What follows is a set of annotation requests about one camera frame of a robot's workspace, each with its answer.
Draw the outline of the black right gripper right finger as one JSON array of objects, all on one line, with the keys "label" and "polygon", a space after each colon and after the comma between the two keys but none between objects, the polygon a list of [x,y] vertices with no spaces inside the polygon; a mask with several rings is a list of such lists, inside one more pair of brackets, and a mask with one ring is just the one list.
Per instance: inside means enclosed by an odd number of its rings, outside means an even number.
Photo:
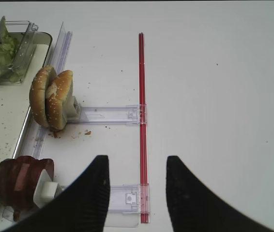
[{"label": "black right gripper right finger", "polygon": [[169,156],[166,168],[166,201],[173,231],[270,231],[215,195],[178,156]]}]

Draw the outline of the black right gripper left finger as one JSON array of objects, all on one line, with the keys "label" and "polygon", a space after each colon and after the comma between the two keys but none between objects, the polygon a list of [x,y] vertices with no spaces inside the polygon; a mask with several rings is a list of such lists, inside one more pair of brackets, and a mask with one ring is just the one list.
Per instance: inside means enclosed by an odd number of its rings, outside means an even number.
[{"label": "black right gripper left finger", "polygon": [[98,155],[54,200],[23,220],[14,209],[8,232],[101,232],[110,199],[109,159]]}]

